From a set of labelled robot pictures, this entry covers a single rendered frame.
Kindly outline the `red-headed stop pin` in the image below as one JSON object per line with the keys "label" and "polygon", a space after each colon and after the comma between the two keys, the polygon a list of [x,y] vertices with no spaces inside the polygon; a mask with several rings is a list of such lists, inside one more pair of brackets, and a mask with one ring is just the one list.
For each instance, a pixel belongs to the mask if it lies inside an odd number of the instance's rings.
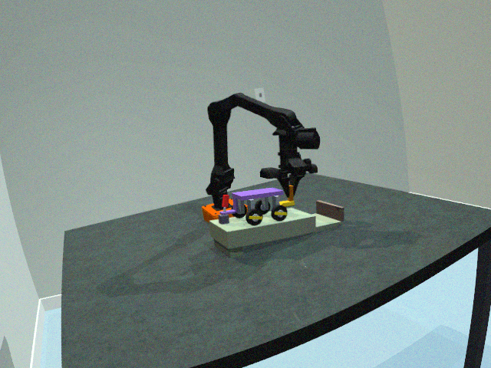
{"label": "red-headed stop pin", "polygon": [[226,212],[226,208],[228,208],[228,205],[229,205],[229,195],[223,195],[222,198],[222,207],[224,207],[223,212]]}

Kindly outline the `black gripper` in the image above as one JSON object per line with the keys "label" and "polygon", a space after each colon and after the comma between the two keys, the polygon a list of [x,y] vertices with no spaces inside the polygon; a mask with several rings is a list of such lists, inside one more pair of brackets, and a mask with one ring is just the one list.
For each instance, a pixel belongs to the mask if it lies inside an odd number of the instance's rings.
{"label": "black gripper", "polygon": [[[290,181],[290,185],[293,186],[293,197],[294,197],[299,180],[302,177],[305,177],[305,175],[292,176],[291,174],[289,174],[288,177],[288,173],[290,172],[289,170],[287,171],[285,170],[285,161],[286,161],[285,157],[291,156],[291,158],[293,158],[300,153],[298,153],[297,149],[290,149],[290,150],[280,149],[280,152],[278,152],[278,154],[280,155],[280,162],[281,162],[281,165],[278,165],[278,167],[281,169],[277,169],[273,167],[262,168],[260,171],[260,177],[266,179],[274,179],[274,178],[278,179],[288,198],[290,196],[290,188],[289,188],[289,181]],[[311,169],[307,169],[306,171],[309,171],[310,173],[317,173],[318,167],[312,164]]]}

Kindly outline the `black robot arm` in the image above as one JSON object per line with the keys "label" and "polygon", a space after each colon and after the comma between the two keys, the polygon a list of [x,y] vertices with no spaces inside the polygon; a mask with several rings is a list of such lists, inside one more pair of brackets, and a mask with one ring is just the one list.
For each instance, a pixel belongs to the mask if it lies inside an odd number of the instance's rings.
{"label": "black robot arm", "polygon": [[[320,136],[316,127],[305,128],[292,110],[269,106],[243,93],[233,94],[225,100],[210,103],[207,113],[213,125],[214,167],[206,193],[213,197],[211,208],[217,212],[223,210],[223,195],[228,195],[227,189],[231,188],[235,178],[234,168],[230,168],[228,164],[226,128],[231,109],[234,107],[242,107],[258,114],[275,126],[276,130],[273,132],[273,136],[278,136],[281,150],[296,150],[297,147],[301,150],[313,150],[320,145]],[[289,170],[292,176],[305,175],[306,170],[311,169],[311,160],[302,160],[301,155],[299,155],[293,158],[291,156],[285,157],[285,170]]]}

